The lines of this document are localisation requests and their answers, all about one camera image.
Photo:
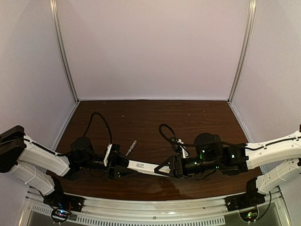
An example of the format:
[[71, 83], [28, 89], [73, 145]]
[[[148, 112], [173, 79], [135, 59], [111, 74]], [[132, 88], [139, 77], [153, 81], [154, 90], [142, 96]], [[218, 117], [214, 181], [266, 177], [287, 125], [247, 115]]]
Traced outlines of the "white remote control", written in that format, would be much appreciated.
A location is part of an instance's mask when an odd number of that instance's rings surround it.
[[158, 167], [157, 164], [133, 161], [129, 160], [127, 168], [130, 170], [134, 170], [136, 172], [152, 175], [152, 176], [160, 176], [160, 177], [168, 177], [170, 173], [170, 168], [168, 166], [164, 166], [159, 170], [159, 173], [155, 172], [155, 168]]

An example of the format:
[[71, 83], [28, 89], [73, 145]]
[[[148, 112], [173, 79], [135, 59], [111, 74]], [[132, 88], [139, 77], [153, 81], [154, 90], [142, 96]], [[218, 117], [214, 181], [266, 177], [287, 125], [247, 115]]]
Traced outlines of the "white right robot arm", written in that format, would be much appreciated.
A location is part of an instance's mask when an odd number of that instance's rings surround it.
[[301, 132], [261, 143], [232, 144], [224, 142], [217, 134], [201, 133], [193, 144], [185, 144], [177, 136], [168, 138], [159, 126], [160, 135], [175, 148], [177, 155], [158, 165], [154, 172], [173, 178], [192, 178], [208, 170], [220, 170], [233, 176], [248, 172], [261, 165], [282, 161], [265, 175], [247, 182], [246, 195], [255, 197], [269, 193], [282, 182], [301, 171]]

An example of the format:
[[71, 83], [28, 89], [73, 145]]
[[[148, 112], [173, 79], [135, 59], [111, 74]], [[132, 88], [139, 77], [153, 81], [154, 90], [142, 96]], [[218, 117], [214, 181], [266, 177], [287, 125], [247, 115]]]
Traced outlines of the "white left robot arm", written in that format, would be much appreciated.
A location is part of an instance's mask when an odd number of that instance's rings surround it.
[[115, 170], [122, 176], [134, 174], [135, 171], [128, 168], [129, 160], [119, 156], [118, 148], [116, 144], [109, 144], [104, 156], [97, 155], [90, 139], [81, 136], [71, 144], [70, 152], [58, 153], [32, 140], [24, 128], [17, 125], [0, 135], [0, 171], [14, 174], [47, 196], [58, 193], [60, 183], [44, 175], [38, 167], [67, 180], [78, 179], [84, 168], [103, 171], [109, 180], [115, 178]]

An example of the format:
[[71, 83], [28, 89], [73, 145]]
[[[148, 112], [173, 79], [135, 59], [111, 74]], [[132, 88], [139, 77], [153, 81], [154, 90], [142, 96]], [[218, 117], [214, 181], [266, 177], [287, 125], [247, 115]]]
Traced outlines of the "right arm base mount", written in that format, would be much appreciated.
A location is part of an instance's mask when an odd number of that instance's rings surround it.
[[245, 193], [225, 198], [228, 212], [238, 210], [240, 218], [246, 223], [255, 223], [262, 218], [258, 205], [265, 203], [265, 195], [258, 192], [256, 181], [257, 178], [253, 178], [247, 182]]

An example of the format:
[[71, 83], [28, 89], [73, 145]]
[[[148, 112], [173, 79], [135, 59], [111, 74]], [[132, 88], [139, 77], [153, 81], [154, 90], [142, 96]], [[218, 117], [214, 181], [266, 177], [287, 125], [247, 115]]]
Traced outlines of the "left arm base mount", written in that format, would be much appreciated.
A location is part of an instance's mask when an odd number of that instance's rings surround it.
[[66, 222], [72, 212], [81, 212], [84, 198], [65, 194], [63, 187], [57, 178], [53, 178], [54, 191], [49, 195], [42, 195], [43, 202], [52, 208], [51, 219], [61, 225]]

